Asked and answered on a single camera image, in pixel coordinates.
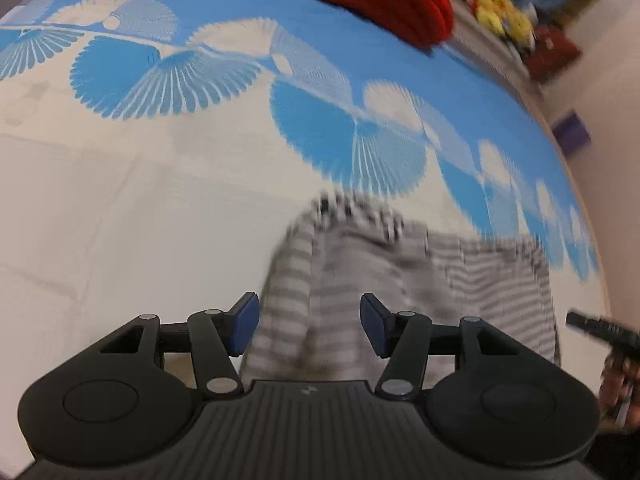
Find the person's right hand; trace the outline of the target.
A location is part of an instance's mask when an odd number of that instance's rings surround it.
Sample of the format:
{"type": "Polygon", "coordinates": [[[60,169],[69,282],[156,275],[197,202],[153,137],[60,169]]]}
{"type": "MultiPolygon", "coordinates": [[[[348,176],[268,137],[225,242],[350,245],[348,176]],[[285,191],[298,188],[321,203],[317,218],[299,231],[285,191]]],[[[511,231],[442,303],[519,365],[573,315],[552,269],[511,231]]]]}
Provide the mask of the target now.
{"type": "Polygon", "coordinates": [[[639,363],[620,352],[612,351],[604,362],[599,389],[599,403],[605,415],[613,411],[625,399],[627,408],[623,426],[629,430],[639,428],[639,363]]]}

